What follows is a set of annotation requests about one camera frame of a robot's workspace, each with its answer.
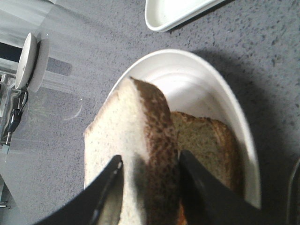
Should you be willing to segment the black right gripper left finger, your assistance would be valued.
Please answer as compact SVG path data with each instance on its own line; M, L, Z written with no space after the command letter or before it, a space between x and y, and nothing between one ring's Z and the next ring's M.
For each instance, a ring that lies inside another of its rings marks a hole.
M104 170L78 196L37 225L117 225L124 188L120 155L112 157Z

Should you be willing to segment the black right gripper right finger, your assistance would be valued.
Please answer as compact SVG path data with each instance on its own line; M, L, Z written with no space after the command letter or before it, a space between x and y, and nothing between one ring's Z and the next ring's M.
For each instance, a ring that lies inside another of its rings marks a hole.
M284 225L215 178L188 150L180 153L180 185L189 225Z

